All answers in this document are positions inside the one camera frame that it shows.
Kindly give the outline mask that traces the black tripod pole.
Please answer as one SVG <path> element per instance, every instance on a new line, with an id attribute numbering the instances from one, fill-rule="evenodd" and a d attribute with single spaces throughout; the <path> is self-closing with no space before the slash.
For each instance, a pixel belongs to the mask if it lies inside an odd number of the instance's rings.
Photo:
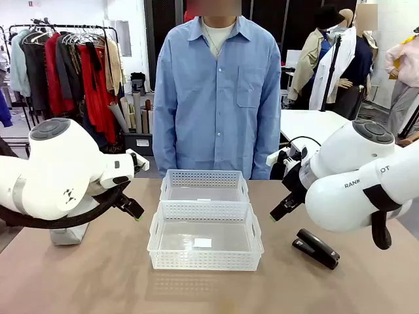
<path id="1" fill-rule="evenodd" d="M 335 48 L 333 49 L 333 57 L 332 57 L 331 65 L 330 65 L 330 68 L 329 68 L 329 76 L 327 78 L 327 84 L 325 86 L 323 101 L 321 103 L 321 109 L 320 109 L 321 112 L 325 112 L 325 107 L 326 107 L 326 104 L 327 104 L 327 99 L 329 97 L 329 90 L 330 90 L 330 87 L 331 87 L 331 81 L 333 79 L 333 74 L 335 72 L 335 65 L 336 65 L 336 61 L 337 61 L 338 52 L 339 52 L 339 49 L 340 49 L 340 46 L 341 46 L 341 42 L 342 42 L 342 35 L 337 35 Z"/>

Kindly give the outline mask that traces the black metal clothes rack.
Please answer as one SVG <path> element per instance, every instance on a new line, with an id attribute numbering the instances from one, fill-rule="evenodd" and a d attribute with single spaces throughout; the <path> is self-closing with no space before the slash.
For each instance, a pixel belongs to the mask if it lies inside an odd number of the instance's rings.
<path id="1" fill-rule="evenodd" d="M 34 22 L 16 29 L 8 41 L 11 89 L 35 116 L 72 118 L 102 152 L 121 152 L 111 106 L 124 96 L 124 77 L 108 27 Z"/>

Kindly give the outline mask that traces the tall grey cardboard tube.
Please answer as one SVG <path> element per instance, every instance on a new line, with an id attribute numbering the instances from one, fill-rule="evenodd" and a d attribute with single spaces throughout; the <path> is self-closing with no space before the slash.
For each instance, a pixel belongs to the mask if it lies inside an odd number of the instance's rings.
<path id="1" fill-rule="evenodd" d="M 134 113 L 136 119 L 136 133 L 141 134 L 142 131 L 142 117 L 141 117 L 141 94 L 139 92 L 133 93 Z"/>

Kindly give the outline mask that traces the black stapler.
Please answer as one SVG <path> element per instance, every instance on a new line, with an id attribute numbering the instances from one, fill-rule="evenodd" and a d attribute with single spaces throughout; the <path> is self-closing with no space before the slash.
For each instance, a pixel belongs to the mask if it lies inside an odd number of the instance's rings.
<path id="1" fill-rule="evenodd" d="M 307 229 L 303 228 L 297 232 L 297 238 L 292 242 L 292 246 L 330 270 L 338 266 L 340 255 Z"/>

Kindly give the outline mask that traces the black draped jacket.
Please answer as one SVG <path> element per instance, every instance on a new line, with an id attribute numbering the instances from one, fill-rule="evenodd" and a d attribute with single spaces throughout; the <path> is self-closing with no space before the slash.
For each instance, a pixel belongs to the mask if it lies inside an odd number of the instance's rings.
<path id="1" fill-rule="evenodd" d="M 0 156 L 17 157 L 14 151 L 9 147 L 9 144 L 0 137 Z"/>

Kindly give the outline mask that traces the grey slanted paper roll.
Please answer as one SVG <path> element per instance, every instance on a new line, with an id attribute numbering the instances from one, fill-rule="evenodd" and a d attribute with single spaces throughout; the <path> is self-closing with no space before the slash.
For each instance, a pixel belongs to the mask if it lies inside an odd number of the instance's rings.
<path id="1" fill-rule="evenodd" d="M 109 110 L 114 114 L 115 118 L 117 119 L 117 122 L 121 128 L 121 130 L 124 133 L 129 132 L 129 128 L 127 126 L 127 123 L 125 121 L 124 115 L 120 109 L 120 106 L 117 102 L 112 101 L 110 105 L 108 106 Z"/>

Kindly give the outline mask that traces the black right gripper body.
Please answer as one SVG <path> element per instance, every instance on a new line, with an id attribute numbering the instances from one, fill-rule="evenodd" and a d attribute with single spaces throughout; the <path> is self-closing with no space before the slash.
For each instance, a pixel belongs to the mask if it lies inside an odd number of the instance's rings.
<path id="1" fill-rule="evenodd" d="M 316 174 L 311 169 L 310 161 L 307 161 L 287 166 L 282 183 L 290 191 L 294 203 L 304 203 L 306 193 L 315 181 Z"/>

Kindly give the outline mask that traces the large white perforated plastic basket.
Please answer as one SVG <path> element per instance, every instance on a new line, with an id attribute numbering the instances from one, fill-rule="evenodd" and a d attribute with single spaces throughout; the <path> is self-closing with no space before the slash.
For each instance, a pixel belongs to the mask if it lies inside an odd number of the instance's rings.
<path id="1" fill-rule="evenodd" d="M 264 253 L 249 202 L 161 201 L 149 233 L 156 270 L 256 271 Z"/>

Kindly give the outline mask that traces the grey wall panel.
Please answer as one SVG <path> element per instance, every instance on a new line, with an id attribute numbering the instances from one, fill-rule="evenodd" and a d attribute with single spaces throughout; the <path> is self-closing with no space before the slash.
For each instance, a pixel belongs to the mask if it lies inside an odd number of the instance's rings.
<path id="1" fill-rule="evenodd" d="M 115 20 L 115 29 L 118 33 L 118 42 L 124 57 L 132 56 L 132 45 L 130 40 L 130 26 L 128 21 Z"/>

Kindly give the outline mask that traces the red hanging dress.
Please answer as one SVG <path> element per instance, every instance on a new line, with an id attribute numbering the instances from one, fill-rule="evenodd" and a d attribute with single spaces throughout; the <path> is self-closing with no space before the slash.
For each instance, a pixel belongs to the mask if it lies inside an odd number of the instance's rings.
<path id="1" fill-rule="evenodd" d="M 100 59 L 101 71 L 95 73 L 97 90 L 92 87 L 91 63 L 86 44 L 78 46 L 81 57 L 81 71 L 84 86 L 86 107 L 91 124 L 97 132 L 103 133 L 109 144 L 115 144 L 115 116 L 108 106 L 115 100 L 115 96 L 107 91 L 105 79 L 104 49 L 96 47 Z"/>

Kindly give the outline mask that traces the black hanging scarf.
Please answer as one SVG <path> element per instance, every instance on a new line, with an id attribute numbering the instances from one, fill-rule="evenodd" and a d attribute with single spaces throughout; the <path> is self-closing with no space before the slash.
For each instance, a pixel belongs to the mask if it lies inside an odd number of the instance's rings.
<path id="1" fill-rule="evenodd" d="M 101 63 L 100 63 L 100 59 L 98 57 L 98 54 L 96 52 L 96 47 L 94 46 L 94 44 L 86 43 L 86 47 L 87 47 L 87 51 L 88 51 L 88 55 L 89 55 L 89 59 L 90 59 L 91 67 L 92 67 L 92 70 L 91 70 L 92 87 L 93 87 L 93 90 L 96 91 L 97 83 L 96 83 L 95 73 L 101 71 Z"/>

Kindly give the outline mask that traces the charcoal hanging blazer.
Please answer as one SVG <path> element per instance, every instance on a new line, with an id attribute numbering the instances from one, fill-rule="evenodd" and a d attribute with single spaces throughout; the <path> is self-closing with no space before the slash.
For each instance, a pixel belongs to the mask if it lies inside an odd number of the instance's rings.
<path id="1" fill-rule="evenodd" d="M 68 46 L 63 43 L 63 38 L 67 34 L 68 32 L 62 31 L 56 42 L 56 67 L 62 96 L 64 99 L 82 101 L 84 97 L 82 78 L 76 72 Z"/>

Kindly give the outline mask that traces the dark blue garment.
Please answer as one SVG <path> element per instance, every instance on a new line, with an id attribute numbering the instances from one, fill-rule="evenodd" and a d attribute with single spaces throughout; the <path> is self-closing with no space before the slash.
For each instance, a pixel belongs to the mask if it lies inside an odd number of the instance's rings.
<path id="1" fill-rule="evenodd" d="M 82 116 L 82 126 L 89 133 L 89 135 L 95 140 L 99 148 L 108 145 L 108 142 L 103 133 L 97 132 L 95 127 L 91 124 L 85 101 L 81 101 L 80 110 Z"/>

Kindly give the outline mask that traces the beige hanging jacket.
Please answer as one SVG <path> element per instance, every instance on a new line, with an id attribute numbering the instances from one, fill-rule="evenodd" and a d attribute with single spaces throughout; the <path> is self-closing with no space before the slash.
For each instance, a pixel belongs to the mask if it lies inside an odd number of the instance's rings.
<path id="1" fill-rule="evenodd" d="M 108 92 L 117 96 L 126 83 L 124 67 L 120 60 L 120 45 L 112 39 L 107 39 L 105 47 L 105 79 Z"/>

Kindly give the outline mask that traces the red hanging jacket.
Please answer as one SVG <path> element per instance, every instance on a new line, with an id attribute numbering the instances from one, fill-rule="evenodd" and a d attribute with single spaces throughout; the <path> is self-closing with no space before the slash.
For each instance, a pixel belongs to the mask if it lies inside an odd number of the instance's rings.
<path id="1" fill-rule="evenodd" d="M 55 33 L 45 43 L 49 105 L 52 113 L 56 116 L 75 108 L 67 69 L 60 50 L 57 50 L 60 36 L 59 33 Z"/>

